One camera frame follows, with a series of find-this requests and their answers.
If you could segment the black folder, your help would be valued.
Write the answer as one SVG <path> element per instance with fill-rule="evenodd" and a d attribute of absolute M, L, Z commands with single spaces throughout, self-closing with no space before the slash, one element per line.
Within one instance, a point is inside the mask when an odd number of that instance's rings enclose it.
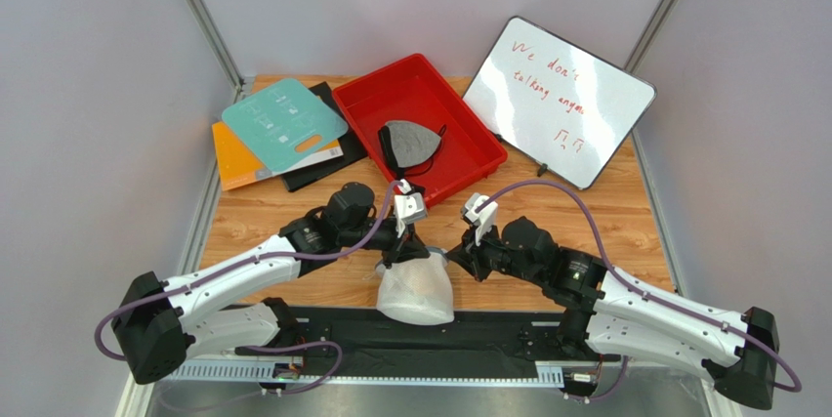
<path fill-rule="evenodd" d="M 340 117 L 343 116 L 333 99 L 332 89 L 327 82 L 321 82 L 311 86 L 310 91 L 318 96 Z M 338 143 L 343 152 L 342 156 L 283 175 L 281 179 L 286 190 L 295 192 L 301 188 L 305 188 L 367 157 L 367 150 L 353 128 L 349 128 L 348 132 L 339 138 Z"/>

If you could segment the white mesh laundry bag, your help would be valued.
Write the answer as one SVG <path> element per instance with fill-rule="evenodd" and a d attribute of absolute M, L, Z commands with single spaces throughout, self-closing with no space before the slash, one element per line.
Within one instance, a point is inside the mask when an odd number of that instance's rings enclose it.
<path fill-rule="evenodd" d="M 375 267 L 381 278 L 376 310 L 398 322 L 433 326 L 454 320 L 454 293 L 446 251 L 428 247 L 427 258 Z"/>

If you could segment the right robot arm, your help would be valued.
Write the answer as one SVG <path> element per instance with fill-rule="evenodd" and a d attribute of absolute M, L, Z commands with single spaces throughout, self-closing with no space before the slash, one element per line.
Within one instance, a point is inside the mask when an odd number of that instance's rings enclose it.
<path fill-rule="evenodd" d="M 521 217 L 483 236 L 469 228 L 448 252 L 474 279 L 493 272 L 525 280 L 564 308 L 558 340 L 565 353 L 626 355 L 661 363 L 712 384 L 746 407 L 773 407 L 778 351 L 774 315 L 698 304 L 635 279 L 602 259 L 559 246 Z"/>

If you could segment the white whiteboard with writing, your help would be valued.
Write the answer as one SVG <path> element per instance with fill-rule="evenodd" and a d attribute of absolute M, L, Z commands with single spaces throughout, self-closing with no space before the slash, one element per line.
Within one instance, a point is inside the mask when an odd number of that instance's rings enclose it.
<path fill-rule="evenodd" d="M 506 144 L 587 189 L 656 96 L 652 84 L 514 16 L 463 100 Z"/>

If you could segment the teal cutting board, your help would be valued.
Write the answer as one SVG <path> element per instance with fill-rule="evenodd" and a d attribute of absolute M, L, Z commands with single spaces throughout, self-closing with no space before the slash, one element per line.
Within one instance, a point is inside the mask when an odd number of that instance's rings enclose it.
<path fill-rule="evenodd" d="M 294 78 L 281 79 L 231 105 L 221 119 L 276 174 L 349 130 L 344 118 Z"/>

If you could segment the grey black bra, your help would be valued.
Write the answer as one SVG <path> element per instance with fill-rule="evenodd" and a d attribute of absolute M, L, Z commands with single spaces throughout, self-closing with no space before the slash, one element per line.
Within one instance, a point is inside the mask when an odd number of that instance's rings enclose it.
<path fill-rule="evenodd" d="M 447 126 L 437 131 L 407 120 L 391 120 L 377 132 L 386 167 L 397 180 L 408 181 L 422 195 L 426 188 L 414 178 L 428 173 L 442 147 Z"/>

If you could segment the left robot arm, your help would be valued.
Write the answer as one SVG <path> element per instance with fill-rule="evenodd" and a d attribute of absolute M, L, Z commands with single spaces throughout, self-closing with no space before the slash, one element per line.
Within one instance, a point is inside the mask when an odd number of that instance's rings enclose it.
<path fill-rule="evenodd" d="M 406 181 L 390 184 L 380 207 L 370 187 L 348 183 L 278 234 L 211 268 L 168 279 L 152 271 L 135 277 L 119 308 L 97 327 L 110 327 L 120 350 L 100 350 L 125 362 L 145 385 L 202 354 L 286 344 L 284 331 L 294 320 L 280 301 L 243 309 L 232 303 L 359 249 L 379 252 L 395 280 L 442 270 L 441 254 L 415 232 L 426 214 L 421 194 Z"/>

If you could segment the red plastic tray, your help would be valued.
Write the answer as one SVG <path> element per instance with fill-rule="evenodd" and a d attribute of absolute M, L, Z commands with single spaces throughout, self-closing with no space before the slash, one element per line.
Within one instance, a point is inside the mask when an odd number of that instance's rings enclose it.
<path fill-rule="evenodd" d="M 434 206 L 485 178 L 507 151 L 421 54 L 345 85 L 333 97 L 390 180 L 407 180 Z"/>

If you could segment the orange folder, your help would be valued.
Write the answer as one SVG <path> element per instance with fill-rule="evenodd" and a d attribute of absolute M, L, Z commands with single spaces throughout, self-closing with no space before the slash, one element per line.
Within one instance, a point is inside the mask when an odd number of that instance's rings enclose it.
<path fill-rule="evenodd" d="M 280 172 L 271 171 L 223 122 L 212 125 L 214 147 L 223 191 L 242 188 L 296 170 L 328 162 L 344 155 L 338 140 Z"/>

